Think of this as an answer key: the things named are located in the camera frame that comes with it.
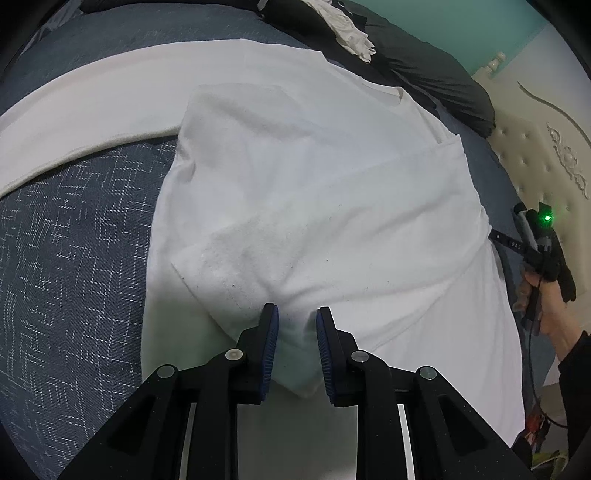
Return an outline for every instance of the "white towel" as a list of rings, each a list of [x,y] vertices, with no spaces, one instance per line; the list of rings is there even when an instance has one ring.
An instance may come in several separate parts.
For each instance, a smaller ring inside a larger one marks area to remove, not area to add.
[[[329,0],[301,0],[312,7],[324,19],[330,29],[335,32],[336,41],[349,53],[357,55],[365,63],[371,62],[375,53],[374,44],[368,39],[367,33],[359,30],[353,21]]]
[[[489,230],[459,137],[438,143],[338,85],[324,102],[272,86],[198,88],[154,215],[186,245],[168,252],[174,268],[232,338],[278,304],[274,378],[302,395],[321,380],[318,307],[376,348],[443,295]]]

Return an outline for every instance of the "bed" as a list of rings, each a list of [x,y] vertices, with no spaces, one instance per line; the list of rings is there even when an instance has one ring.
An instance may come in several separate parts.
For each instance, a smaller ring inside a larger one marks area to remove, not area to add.
[[[78,17],[26,52],[0,84],[0,112],[92,61],[157,44],[220,38],[305,48],[252,12],[235,8],[120,7]],[[499,158],[481,136],[431,99],[441,121],[462,138],[491,224],[516,235],[510,211],[519,197]],[[0,200],[0,261],[3,272],[16,279],[0,277],[0,305],[11,312],[2,325],[0,419],[41,479],[56,478],[141,382],[142,272],[156,198],[176,142],[176,137],[159,137],[108,148],[36,176]],[[511,300],[519,259],[503,250],[499,256]],[[553,361],[543,338],[535,340],[532,356],[535,382],[541,385]],[[529,391],[524,387],[526,404],[531,403]],[[294,410],[305,410],[289,394],[275,395],[285,397]],[[350,425],[351,415],[344,411],[331,417],[325,430]],[[255,421],[248,414],[244,419]],[[347,444],[344,450],[354,448]],[[343,468],[342,453],[329,459],[333,473]],[[246,468],[256,470],[257,462],[253,456]],[[316,466],[316,474],[325,467]]]

